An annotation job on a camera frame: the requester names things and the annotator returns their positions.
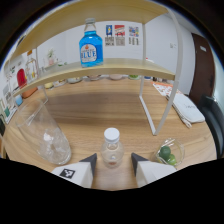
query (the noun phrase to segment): bottle cap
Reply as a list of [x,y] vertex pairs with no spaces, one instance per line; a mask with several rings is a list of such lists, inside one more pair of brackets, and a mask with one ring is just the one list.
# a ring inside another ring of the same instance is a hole
[[95,18],[87,18],[86,19],[86,24],[92,24],[95,23]]
[[104,132],[104,138],[107,143],[115,144],[119,141],[120,132],[116,128],[108,128]]

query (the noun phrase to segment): glass bottle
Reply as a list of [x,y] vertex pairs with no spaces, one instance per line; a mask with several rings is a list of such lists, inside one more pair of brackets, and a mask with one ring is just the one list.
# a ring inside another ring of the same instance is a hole
[[86,19],[84,37],[79,42],[82,67],[103,64],[103,40],[96,34],[95,19]]
[[104,132],[105,142],[101,147],[101,155],[109,168],[119,166],[124,155],[124,148],[119,137],[120,132],[116,128],[108,128]]
[[38,77],[37,62],[32,58],[32,50],[27,53],[28,60],[26,63],[26,77],[27,83],[31,83]]
[[22,89],[27,84],[24,69],[21,67],[21,62],[18,64],[17,82],[20,89]]

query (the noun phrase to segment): drinking glass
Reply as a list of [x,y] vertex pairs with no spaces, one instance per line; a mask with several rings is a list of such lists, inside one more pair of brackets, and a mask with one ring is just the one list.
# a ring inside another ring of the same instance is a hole
[[43,159],[62,165],[71,158],[67,138],[41,100],[34,100],[19,110],[16,125]]

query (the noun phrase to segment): shelf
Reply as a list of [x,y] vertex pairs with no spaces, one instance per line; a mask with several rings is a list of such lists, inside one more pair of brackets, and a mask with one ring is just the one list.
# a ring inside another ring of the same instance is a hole
[[132,21],[145,24],[167,13],[167,9],[145,0],[81,0],[52,13],[36,25],[22,40],[11,60],[38,47],[51,37],[85,24],[93,17],[101,21]]
[[175,79],[174,73],[146,60],[143,61],[139,59],[106,58],[104,59],[104,64],[100,66],[82,68],[80,62],[75,62],[69,65],[58,67],[54,70],[52,69],[51,71],[44,73],[44,76],[15,92],[13,96],[15,97],[36,86],[44,85],[45,83],[54,82],[57,80],[103,74],[143,75],[159,77],[168,80]]

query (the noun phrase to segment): white marker block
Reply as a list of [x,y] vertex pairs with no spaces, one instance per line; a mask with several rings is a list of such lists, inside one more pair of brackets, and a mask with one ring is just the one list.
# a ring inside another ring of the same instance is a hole
[[84,188],[91,188],[97,154],[73,163],[55,168],[51,173]]
[[131,158],[139,188],[177,171],[171,165],[150,162],[135,153],[131,154]]

